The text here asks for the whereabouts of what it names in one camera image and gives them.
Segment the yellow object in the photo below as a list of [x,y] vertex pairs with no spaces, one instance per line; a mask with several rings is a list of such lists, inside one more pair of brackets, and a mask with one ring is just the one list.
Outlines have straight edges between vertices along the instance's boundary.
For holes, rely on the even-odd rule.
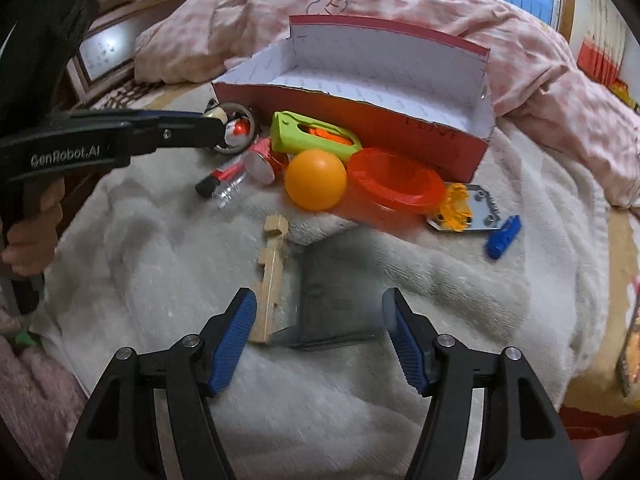
[[629,85],[626,84],[624,81],[620,81],[620,79],[616,79],[611,86],[609,87],[609,90],[611,90],[614,95],[620,99],[625,105],[627,105],[629,108],[634,109],[636,108],[636,105],[638,103],[636,103],[633,98],[629,95]]
[[307,150],[289,163],[284,187],[300,209],[325,211],[340,202],[344,195],[347,172],[332,153]]
[[449,229],[462,232],[472,219],[471,209],[466,203],[469,192],[464,184],[449,184],[447,197],[440,206],[442,223]]

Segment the red packaging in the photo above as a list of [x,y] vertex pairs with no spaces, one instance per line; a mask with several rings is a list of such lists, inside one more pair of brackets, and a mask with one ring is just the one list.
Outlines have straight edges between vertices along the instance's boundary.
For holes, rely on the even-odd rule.
[[289,164],[286,153],[274,152],[269,137],[258,139],[244,154],[246,172],[261,184],[268,186],[284,173]]

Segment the green toy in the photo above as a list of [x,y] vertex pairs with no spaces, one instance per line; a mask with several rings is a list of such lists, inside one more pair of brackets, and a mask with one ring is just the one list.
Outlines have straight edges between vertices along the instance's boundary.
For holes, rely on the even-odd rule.
[[19,346],[38,346],[38,342],[31,336],[31,333],[27,330],[22,330],[17,334],[13,341],[14,344]]
[[346,164],[351,155],[362,149],[362,144],[344,128],[293,112],[276,112],[271,123],[271,147],[275,152],[292,155],[312,149],[323,150]]

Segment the small metal plate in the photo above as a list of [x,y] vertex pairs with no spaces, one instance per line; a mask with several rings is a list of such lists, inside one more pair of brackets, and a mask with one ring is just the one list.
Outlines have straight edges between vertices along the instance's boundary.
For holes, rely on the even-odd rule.
[[[466,204],[469,206],[469,209],[471,209],[472,219],[471,223],[462,232],[495,231],[499,229],[500,212],[491,194],[484,187],[478,186],[477,184],[465,184],[465,187],[469,192]],[[426,221],[427,224],[438,231],[455,232],[443,225],[437,217],[427,218]]]

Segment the human hand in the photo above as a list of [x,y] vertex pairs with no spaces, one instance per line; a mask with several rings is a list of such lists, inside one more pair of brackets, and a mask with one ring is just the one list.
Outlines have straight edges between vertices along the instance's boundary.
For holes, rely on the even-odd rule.
[[9,245],[2,252],[4,263],[21,276],[41,273],[53,261],[62,220],[60,202],[65,195],[65,181],[60,178],[40,198],[40,213],[14,224],[7,233]]

